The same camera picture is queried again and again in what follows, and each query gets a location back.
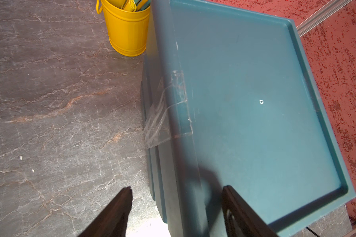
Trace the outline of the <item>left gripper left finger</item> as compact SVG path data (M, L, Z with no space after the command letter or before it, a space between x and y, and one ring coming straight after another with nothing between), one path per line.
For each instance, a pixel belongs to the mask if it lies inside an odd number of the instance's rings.
M124 237L132 200L131 187L123 188L79 237Z

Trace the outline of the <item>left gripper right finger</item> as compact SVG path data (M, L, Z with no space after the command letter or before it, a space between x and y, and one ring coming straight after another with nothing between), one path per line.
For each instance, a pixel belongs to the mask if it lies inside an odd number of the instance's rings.
M230 185L222 189L222 211L229 237L278 237Z

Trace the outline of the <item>teal three-drawer cabinet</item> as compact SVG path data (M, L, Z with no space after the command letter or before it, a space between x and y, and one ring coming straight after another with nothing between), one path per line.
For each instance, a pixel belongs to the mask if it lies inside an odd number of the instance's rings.
M183 71L193 134L151 153L173 237L224 237L232 186L289 237L356 197L295 23L207 1L152 1L146 78Z

